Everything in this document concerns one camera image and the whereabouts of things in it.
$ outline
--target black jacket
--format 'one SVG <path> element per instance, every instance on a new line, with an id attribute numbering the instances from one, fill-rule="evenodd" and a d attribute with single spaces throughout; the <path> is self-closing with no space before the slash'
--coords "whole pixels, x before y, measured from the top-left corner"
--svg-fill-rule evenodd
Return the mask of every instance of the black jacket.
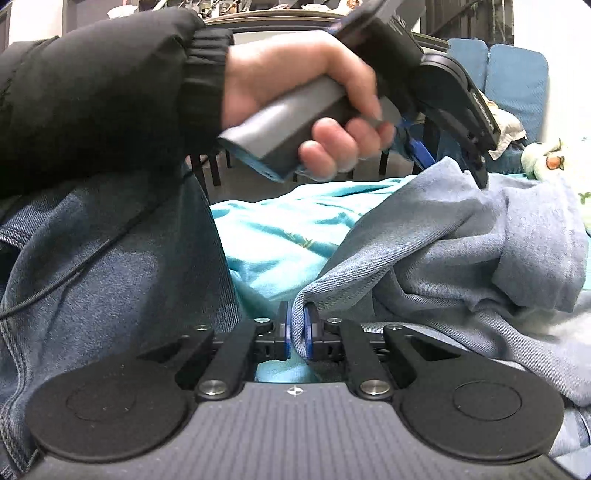
<path id="1" fill-rule="evenodd" d="M 232 41 L 167 8 L 11 45 L 0 56 L 0 198 L 208 153 Z"/>

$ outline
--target ribbed cuff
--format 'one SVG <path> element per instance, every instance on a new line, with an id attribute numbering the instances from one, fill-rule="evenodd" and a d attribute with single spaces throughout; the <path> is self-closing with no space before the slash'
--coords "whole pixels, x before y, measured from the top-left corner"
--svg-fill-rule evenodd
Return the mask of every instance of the ribbed cuff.
<path id="1" fill-rule="evenodd" d="M 230 30 L 202 28 L 187 48 L 179 111 L 188 154 L 208 154 L 215 147 L 222 124 L 226 56 L 233 44 Z"/>

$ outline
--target metal screw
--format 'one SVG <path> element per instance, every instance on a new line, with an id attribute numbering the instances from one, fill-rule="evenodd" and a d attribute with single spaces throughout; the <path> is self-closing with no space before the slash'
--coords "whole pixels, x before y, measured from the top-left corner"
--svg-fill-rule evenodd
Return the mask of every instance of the metal screw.
<path id="1" fill-rule="evenodd" d="M 383 380 L 366 380 L 359 388 L 367 395 L 384 395 L 390 391 L 390 384 Z"/>
<path id="2" fill-rule="evenodd" d="M 221 380 L 206 380 L 199 385 L 199 391 L 204 395 L 215 397 L 226 392 L 228 386 Z"/>

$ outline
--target hand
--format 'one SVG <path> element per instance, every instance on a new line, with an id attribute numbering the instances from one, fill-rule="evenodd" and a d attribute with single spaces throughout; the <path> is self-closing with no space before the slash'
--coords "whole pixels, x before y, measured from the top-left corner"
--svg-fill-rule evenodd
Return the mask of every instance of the hand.
<path id="1" fill-rule="evenodd" d="M 230 47 L 226 60 L 222 129 L 241 124 L 282 93 L 323 74 L 342 84 L 351 104 L 368 118 L 381 120 L 375 72 L 332 35 L 309 31 L 276 35 Z M 342 128 L 331 118 L 312 127 L 300 145 L 300 161 L 310 174 L 328 180 L 351 170 L 358 158 L 379 153 L 392 143 L 394 126 L 377 129 L 361 118 Z"/>

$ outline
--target circular pad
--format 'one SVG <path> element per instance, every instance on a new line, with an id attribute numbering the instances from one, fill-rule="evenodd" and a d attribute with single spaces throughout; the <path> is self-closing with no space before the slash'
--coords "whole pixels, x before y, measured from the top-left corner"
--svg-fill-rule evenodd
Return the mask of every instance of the circular pad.
<path id="1" fill-rule="evenodd" d="M 427 365 L 401 412 L 419 438 L 448 454 L 508 463 L 550 450 L 564 406 L 533 374 L 470 355 Z"/>
<path id="2" fill-rule="evenodd" d="M 162 365 L 107 360 L 43 384 L 26 422 L 47 451 L 76 462 L 114 462 L 165 441 L 184 420 L 185 396 Z"/>
<path id="3" fill-rule="evenodd" d="M 453 404 L 475 420 L 497 421 L 516 413 L 521 408 L 521 397 L 506 385 L 479 381 L 457 387 Z"/>

